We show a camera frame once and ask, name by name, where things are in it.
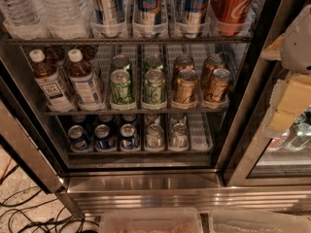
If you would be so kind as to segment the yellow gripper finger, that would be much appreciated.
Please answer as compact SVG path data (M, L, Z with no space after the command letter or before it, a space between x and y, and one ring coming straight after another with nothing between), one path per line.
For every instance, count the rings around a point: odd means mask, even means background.
M285 133L310 105L310 76L293 75L287 80L278 80L263 120L264 135L274 138Z
M269 61L280 61L283 38L284 34L281 34L271 45L263 50L260 57Z

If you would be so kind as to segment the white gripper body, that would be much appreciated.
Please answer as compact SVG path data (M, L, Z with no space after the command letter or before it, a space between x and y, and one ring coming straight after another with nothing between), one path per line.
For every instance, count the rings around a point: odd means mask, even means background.
M287 28L281 47L285 69L311 74L311 4L305 6Z

